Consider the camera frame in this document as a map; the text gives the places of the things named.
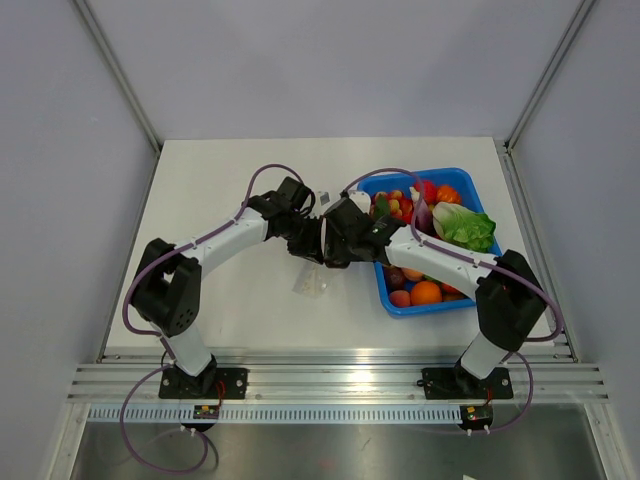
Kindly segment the clear zip top bag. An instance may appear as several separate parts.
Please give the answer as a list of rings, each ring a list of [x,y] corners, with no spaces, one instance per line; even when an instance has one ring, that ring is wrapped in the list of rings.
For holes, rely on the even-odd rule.
[[[292,291],[309,298],[318,298],[328,288],[327,269],[317,264],[305,264],[294,282]]]

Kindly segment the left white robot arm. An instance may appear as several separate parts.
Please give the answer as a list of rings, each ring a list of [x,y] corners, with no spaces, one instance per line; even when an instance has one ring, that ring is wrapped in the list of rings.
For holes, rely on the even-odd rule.
[[[222,399],[245,395],[247,372],[219,368],[196,325],[201,284],[235,255],[271,238],[286,241],[293,256],[319,263],[321,221],[312,216],[315,193],[285,178],[277,190],[246,198],[213,231],[181,245],[157,238],[147,244],[126,293],[123,310],[147,321],[169,357],[162,367],[163,399]]]

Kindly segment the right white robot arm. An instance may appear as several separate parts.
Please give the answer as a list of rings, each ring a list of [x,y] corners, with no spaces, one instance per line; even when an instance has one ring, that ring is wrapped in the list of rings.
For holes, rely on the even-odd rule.
[[[476,305],[479,333],[454,366],[437,377],[447,399],[493,393],[490,378],[508,355],[517,353],[546,310],[543,291],[527,260],[508,250],[501,256],[467,251],[422,236],[390,215],[373,220],[343,197],[323,214],[324,263],[352,262],[409,268],[445,283]]]

